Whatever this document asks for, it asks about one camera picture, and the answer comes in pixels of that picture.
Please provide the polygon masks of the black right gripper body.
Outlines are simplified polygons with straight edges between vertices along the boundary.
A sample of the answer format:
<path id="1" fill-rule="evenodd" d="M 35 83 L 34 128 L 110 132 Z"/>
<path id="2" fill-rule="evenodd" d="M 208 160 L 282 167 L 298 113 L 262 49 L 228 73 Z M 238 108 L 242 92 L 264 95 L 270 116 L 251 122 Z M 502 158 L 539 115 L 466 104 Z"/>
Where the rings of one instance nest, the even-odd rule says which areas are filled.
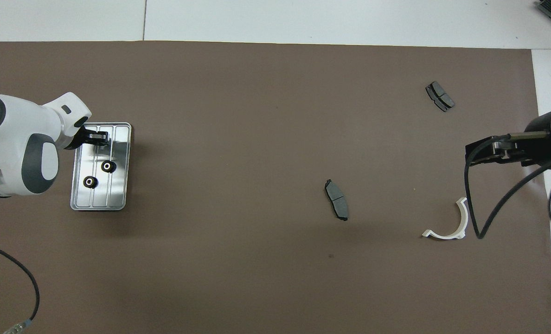
<path id="1" fill-rule="evenodd" d="M 525 160 L 533 160 L 531 155 L 526 151 L 529 142 L 533 142 L 534 139 L 528 139 L 523 137 L 517 137 L 510 139 L 500 139 L 499 136 L 491 136 L 494 158 L 489 160 L 490 163 L 508 164 L 508 163 L 521 163 Z"/>

